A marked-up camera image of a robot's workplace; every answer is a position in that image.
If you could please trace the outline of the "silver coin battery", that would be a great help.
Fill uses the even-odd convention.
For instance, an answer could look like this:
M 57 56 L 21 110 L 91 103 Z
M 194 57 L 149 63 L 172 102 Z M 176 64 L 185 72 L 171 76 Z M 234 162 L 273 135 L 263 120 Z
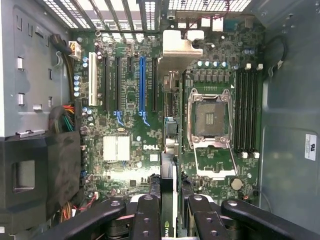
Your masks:
M 230 186 L 233 190 L 239 191 L 244 186 L 244 183 L 240 178 L 235 177 L 230 180 Z

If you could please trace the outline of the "metal socket cover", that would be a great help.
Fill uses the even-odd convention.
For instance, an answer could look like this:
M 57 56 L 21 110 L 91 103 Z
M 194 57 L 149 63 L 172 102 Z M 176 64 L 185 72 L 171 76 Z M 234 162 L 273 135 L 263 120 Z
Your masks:
M 193 145 L 195 174 L 197 177 L 223 181 L 239 175 L 236 160 L 229 140 Z

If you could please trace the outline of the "silver chipset heatsink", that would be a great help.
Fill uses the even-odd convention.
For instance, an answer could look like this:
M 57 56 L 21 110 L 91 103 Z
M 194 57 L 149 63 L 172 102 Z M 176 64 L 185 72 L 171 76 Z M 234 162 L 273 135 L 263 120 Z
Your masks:
M 104 136 L 103 160 L 105 162 L 129 162 L 130 161 L 130 137 L 129 136 Z

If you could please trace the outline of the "CPU socket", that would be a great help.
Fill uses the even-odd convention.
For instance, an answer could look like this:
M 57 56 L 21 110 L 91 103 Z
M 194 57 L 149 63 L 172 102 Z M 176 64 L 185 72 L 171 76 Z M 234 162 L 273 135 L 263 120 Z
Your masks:
M 229 89 L 201 93 L 192 88 L 187 100 L 187 140 L 191 149 L 228 149 L 233 138 L 233 99 Z

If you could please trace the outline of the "black RAM slot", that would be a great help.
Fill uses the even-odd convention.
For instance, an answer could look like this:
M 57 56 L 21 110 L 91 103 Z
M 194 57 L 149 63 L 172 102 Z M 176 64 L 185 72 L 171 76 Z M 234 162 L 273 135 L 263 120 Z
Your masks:
M 259 109 L 259 75 L 264 69 L 264 65 L 262 63 L 259 63 L 256 68 L 256 72 L 253 78 L 253 121 L 254 121 L 254 127 L 253 127 L 253 132 L 254 132 L 254 139 L 252 140 L 253 142 L 253 147 L 252 147 L 252 153 L 253 153 L 253 158 L 258 159 L 260 157 L 260 153 L 258 150 L 259 144 L 257 141 L 259 140 L 258 134 L 259 134 L 259 123 L 258 123 L 258 109 Z
M 246 150 L 250 153 L 251 138 L 252 138 L 252 69 L 247 70 L 247 133 L 246 133 Z
M 182 146 L 183 146 L 183 152 L 185 151 L 186 149 L 186 144 L 185 144 L 185 140 L 186 140 L 186 103 L 185 103 L 185 87 L 186 87 L 186 71 L 184 71 L 182 73 L 182 94 L 181 94 L 181 97 L 182 97 Z
M 247 128 L 247 124 L 246 124 L 246 118 L 247 118 L 247 73 L 245 70 L 242 71 L 242 112 L 241 112 L 241 116 L 242 116 L 242 144 L 241 144 L 241 148 L 242 148 L 242 152 L 246 152 L 246 128 Z
M 241 69 L 236 70 L 236 98 L 235 98 L 235 134 L 234 134 L 234 152 L 236 155 L 240 149 L 240 119 L 241 119 L 241 86 L 242 74 Z

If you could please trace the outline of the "black fan shroud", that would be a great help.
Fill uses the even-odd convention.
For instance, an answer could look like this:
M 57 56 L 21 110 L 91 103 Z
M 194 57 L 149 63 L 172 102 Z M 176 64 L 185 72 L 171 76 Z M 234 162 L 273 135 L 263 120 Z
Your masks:
M 19 232 L 47 221 L 80 187 L 78 132 L 0 137 L 0 226 Z

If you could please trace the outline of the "white case label sticker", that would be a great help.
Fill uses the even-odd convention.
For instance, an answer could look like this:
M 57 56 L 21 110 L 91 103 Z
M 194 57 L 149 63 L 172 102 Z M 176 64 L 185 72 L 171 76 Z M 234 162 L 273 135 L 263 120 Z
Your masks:
M 317 136 L 313 134 L 305 135 L 304 157 L 308 160 L 316 160 Z

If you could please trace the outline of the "blue expansion slot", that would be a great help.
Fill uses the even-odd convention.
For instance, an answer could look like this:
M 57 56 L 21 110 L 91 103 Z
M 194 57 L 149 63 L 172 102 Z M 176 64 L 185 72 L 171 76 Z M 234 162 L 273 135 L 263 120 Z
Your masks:
M 142 118 L 143 123 L 146 126 L 150 126 L 147 121 L 146 112 L 146 57 L 141 56 L 139 58 L 139 105 L 138 105 L 138 115 Z

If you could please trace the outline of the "long black expansion slot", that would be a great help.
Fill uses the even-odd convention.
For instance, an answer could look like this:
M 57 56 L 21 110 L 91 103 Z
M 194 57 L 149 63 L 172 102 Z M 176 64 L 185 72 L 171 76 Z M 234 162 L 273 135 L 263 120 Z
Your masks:
M 115 57 L 115 72 L 114 72 L 114 99 L 115 99 L 115 116 L 119 125 L 124 126 L 122 121 L 121 111 L 121 58 Z
M 151 76 L 151 111 L 157 111 L 158 101 L 158 59 L 152 58 L 152 76 Z
M 103 87 L 103 110 L 108 112 L 108 95 L 109 95 L 109 61 L 108 57 L 102 58 L 102 87 Z

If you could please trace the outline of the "open dark PC case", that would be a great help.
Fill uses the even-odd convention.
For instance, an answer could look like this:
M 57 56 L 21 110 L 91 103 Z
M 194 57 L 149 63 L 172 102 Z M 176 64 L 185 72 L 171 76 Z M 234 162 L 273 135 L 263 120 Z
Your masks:
M 40 0 L 68 31 L 49 42 L 66 68 L 70 99 L 48 115 L 48 128 L 16 133 L 21 139 L 77 132 L 74 77 L 81 60 L 69 56 L 68 41 L 96 32 L 131 43 L 165 30 L 222 32 L 227 20 L 249 19 L 264 28 L 259 125 L 258 201 L 247 202 L 310 231 L 320 240 L 320 0 Z M 317 136 L 315 161 L 305 158 L 306 134 Z M 48 220 L 18 232 L 0 226 L 0 240 L 34 240 L 98 202 L 78 192 Z M 198 240 L 183 224 L 182 185 L 179 235 L 161 240 Z

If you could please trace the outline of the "green Dell motherboard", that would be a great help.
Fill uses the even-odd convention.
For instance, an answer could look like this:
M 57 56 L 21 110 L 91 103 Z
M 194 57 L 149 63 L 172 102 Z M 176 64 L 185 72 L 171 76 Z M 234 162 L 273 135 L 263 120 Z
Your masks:
M 149 177 L 158 175 L 161 181 L 161 154 L 163 152 L 163 92 L 159 78 L 159 59 L 163 50 L 163 34 L 145 35 L 131 43 L 117 41 L 106 34 L 96 32 L 79 37 L 83 58 L 75 66 L 75 105 L 70 109 L 76 114 L 80 132 L 81 172 L 80 187 L 87 202 L 97 199 L 128 200 L 136 194 L 149 192 Z M 259 158 L 253 157 L 254 139 L 254 75 L 263 60 L 264 27 L 252 19 L 227 20 L 223 31 L 204 31 L 204 39 L 193 44 L 202 49 L 202 56 L 194 60 L 185 70 L 185 151 L 179 161 L 182 176 L 193 184 L 193 191 L 209 195 L 220 203 L 227 198 L 236 198 L 254 203 L 260 196 L 258 188 Z M 97 106 L 89 106 L 89 52 L 97 54 Z M 103 57 L 108 57 L 108 111 L 103 109 Z M 121 120 L 115 116 L 115 57 L 121 58 Z M 133 57 L 133 71 L 127 72 L 127 57 Z M 139 61 L 146 57 L 146 126 L 139 116 Z M 157 111 L 152 112 L 152 58 L 157 58 Z M 241 69 L 240 145 L 235 153 L 235 106 L 236 72 Z M 251 145 L 250 153 L 242 151 L 242 72 L 252 69 L 251 94 Z M 258 85 L 258 137 L 261 122 L 261 78 Z M 187 103 L 193 88 L 201 93 L 220 94 L 224 89 L 232 97 L 232 153 L 238 176 L 214 181 L 196 176 L 193 149 L 187 139 Z M 104 136 L 129 136 L 130 161 L 106 162 L 103 160 Z M 243 181 L 241 190 L 233 190 L 230 181 Z

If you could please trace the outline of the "white expansion slot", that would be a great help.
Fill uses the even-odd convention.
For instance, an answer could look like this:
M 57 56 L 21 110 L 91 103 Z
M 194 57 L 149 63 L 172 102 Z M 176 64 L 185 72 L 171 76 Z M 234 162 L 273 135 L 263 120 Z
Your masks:
M 97 106 L 97 54 L 88 53 L 88 105 Z

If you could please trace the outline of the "white power connector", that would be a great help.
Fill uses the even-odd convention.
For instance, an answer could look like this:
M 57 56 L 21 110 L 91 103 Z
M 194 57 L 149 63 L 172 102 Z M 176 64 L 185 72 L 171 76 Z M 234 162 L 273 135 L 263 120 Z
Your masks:
M 71 53 L 68 55 L 74 60 L 80 61 L 82 59 L 81 45 L 77 41 L 68 41 L 68 47 Z

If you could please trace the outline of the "grey power supply unit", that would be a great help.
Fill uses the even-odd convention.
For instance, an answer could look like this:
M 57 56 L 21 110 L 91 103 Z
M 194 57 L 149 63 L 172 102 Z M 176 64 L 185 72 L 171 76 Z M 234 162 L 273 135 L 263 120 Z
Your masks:
M 51 109 L 70 100 L 52 34 L 69 39 L 41 0 L 0 0 L 0 137 L 47 130 Z

